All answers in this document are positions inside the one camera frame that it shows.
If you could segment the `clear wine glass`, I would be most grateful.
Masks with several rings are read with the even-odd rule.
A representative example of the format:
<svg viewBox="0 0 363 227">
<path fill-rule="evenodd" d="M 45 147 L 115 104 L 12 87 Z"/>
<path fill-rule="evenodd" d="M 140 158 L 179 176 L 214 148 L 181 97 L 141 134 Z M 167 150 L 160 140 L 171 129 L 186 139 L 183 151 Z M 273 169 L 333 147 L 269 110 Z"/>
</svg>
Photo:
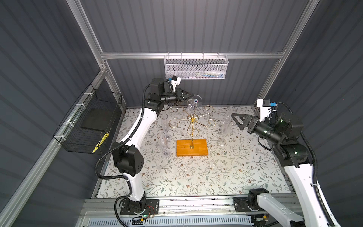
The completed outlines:
<svg viewBox="0 0 363 227">
<path fill-rule="evenodd" d="M 230 122 L 232 120 L 231 114 L 235 112 L 236 108 L 234 106 L 227 107 L 226 108 L 226 114 L 225 114 L 225 123 Z"/>
<path fill-rule="evenodd" d="M 162 116 L 163 114 L 166 114 L 166 112 L 171 108 L 171 106 L 168 105 L 164 105 L 163 109 L 160 112 L 160 116 Z"/>
<path fill-rule="evenodd" d="M 189 113 L 194 112 L 198 107 L 200 107 L 203 103 L 203 99 L 199 95 L 194 95 L 187 101 L 187 111 Z"/>
<path fill-rule="evenodd" d="M 159 139 L 159 142 L 160 142 L 162 155 L 165 158 L 170 158 L 171 157 L 171 152 L 168 149 L 168 141 L 167 141 L 166 134 L 164 132 L 159 132 L 157 134 L 157 138 Z"/>
<path fill-rule="evenodd" d="M 232 128 L 233 122 L 232 120 L 225 120 L 223 122 L 222 128 L 221 128 L 221 137 L 217 140 L 218 145 L 225 146 L 226 145 L 226 139 L 225 137 L 228 135 Z"/>
<path fill-rule="evenodd" d="M 160 119 L 162 122 L 162 127 L 163 127 L 163 132 L 166 135 L 166 140 L 167 142 L 171 142 L 172 141 L 172 137 L 169 134 L 169 125 L 168 125 L 168 115 L 167 114 L 160 114 Z"/>
</svg>

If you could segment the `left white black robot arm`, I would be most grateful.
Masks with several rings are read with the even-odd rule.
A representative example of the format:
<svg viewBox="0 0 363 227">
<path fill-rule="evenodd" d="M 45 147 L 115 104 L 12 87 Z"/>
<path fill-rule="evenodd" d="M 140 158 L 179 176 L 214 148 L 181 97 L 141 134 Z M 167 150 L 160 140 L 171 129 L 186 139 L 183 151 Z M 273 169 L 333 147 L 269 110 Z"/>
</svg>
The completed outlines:
<svg viewBox="0 0 363 227">
<path fill-rule="evenodd" d="M 129 188 L 126 200 L 137 212 L 146 207 L 146 192 L 140 176 L 144 165 L 144 157 L 140 152 L 142 141 L 164 105 L 176 106 L 194 96 L 182 90 L 179 87 L 180 82 L 181 78 L 177 76 L 152 79 L 143 90 L 141 111 L 136 122 L 121 143 L 112 150 L 114 165 L 120 173 L 117 178 L 126 180 Z"/>
</svg>

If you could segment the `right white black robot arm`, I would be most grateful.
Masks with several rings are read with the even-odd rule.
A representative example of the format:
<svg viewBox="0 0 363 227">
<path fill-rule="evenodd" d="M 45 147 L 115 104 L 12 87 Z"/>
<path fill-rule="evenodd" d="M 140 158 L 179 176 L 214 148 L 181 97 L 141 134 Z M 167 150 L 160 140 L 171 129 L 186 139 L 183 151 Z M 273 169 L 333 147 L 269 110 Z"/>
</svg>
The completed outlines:
<svg viewBox="0 0 363 227">
<path fill-rule="evenodd" d="M 246 205 L 251 211 L 264 210 L 284 227 L 338 227 L 317 180 L 317 158 L 302 137 L 303 123 L 291 112 L 283 112 L 274 125 L 248 114 L 232 114 L 236 125 L 267 140 L 291 182 L 302 208 L 298 215 L 279 202 L 265 188 L 250 189 Z"/>
</svg>

